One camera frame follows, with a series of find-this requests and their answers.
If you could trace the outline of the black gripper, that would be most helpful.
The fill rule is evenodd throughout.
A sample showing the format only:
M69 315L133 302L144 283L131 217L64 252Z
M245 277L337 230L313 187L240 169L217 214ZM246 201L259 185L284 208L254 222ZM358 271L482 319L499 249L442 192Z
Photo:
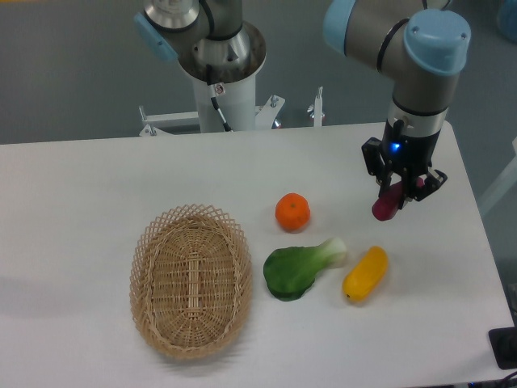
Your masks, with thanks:
M398 209L409 200L421 201L438 191L448 177L432 168L432 154L439 133L412 137L404 131L409 126L402 119L385 124L383 137L368 139L361 147L368 174L376 178L381 198L392 185L392 175L401 178Z

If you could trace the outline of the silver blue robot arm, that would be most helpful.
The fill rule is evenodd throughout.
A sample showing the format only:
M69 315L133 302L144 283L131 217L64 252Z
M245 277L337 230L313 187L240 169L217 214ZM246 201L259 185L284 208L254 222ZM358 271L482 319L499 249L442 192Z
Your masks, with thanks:
M255 107L266 45L243 19L241 2L147 1L134 23L157 57L177 61L191 78L203 132L271 127ZM432 155L466 63L469 24L445 1L334 1L323 36L394 82L383 137L362 146L380 187L372 211L387 218L446 182Z

